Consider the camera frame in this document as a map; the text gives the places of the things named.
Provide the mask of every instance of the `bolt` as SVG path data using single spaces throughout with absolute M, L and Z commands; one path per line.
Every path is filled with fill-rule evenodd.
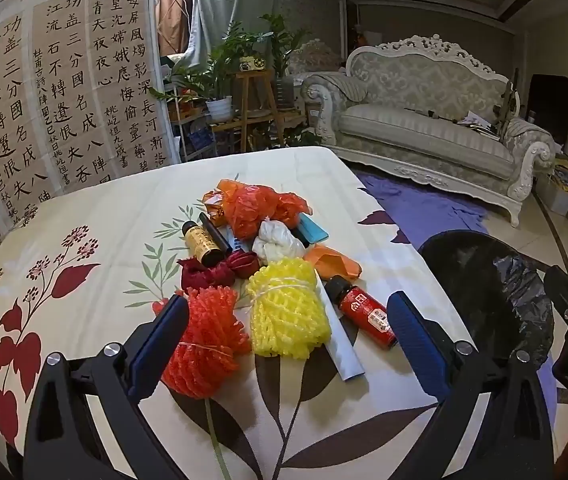
M 515 355 L 517 356 L 517 359 L 519 359 L 523 363 L 528 363 L 530 360 L 530 356 L 525 350 L 517 350 L 517 353 Z
M 473 348 L 472 345 L 468 343 L 468 341 L 458 341 L 454 347 L 461 355 L 472 354 Z
M 48 357 L 46 358 L 46 363 L 54 366 L 56 364 L 58 364 L 62 359 L 62 356 L 60 354 L 58 354 L 57 352 L 53 352 L 52 354 L 49 354 Z
M 119 343 L 108 343 L 104 347 L 104 354 L 108 357 L 113 357 L 119 354 L 120 350 L 122 350 L 122 346 Z

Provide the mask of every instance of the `black garbage bag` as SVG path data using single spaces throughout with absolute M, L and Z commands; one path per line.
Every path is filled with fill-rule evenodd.
M 539 369 L 554 334 L 552 302 L 535 264 L 473 231 L 447 231 L 419 249 L 480 351 L 509 358 L 523 349 Z

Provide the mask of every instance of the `plant pot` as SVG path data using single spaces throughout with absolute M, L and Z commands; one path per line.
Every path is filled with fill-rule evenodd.
M 278 110 L 288 110 L 295 107 L 295 89 L 291 77 L 281 77 L 273 81 L 273 94 Z
M 264 70 L 266 61 L 256 56 L 240 57 L 240 71 L 249 72 L 251 70 Z
M 227 95 L 224 99 L 206 102 L 210 119 L 214 123 L 225 123 L 233 118 L 232 97 Z

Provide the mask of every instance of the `tablecloth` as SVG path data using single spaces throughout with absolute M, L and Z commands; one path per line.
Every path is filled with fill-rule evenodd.
M 295 192 L 313 208 L 325 242 L 363 268 L 359 285 L 381 303 L 404 290 L 453 340 L 470 340 L 417 251 L 326 148 L 288 148 L 200 160 L 124 177 L 43 203 L 0 247 L 0 432 L 22 452 L 32 390 L 46 355 L 92 356 L 154 319 L 152 303 L 179 286 L 187 256 L 181 225 L 203 209 L 222 178 Z M 249 298 L 236 283 L 238 319 Z M 239 358 L 240 369 L 211 400 L 224 459 L 235 480 L 387 479 L 433 413 L 399 346 L 379 348 L 350 332 L 365 375 L 341 381 L 327 352 L 308 361 Z M 131 470 L 99 401 L 96 425 L 116 468 Z M 192 479 L 222 478 L 202 400 L 159 384 L 141 402 L 159 440 Z M 478 431 L 478 402 L 449 470 L 463 465 Z

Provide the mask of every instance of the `white plastic bag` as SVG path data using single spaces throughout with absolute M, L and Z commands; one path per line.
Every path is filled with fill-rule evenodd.
M 295 238 L 288 227 L 278 220 L 264 220 L 253 242 L 253 251 L 262 265 L 289 258 L 302 258 L 304 245 Z

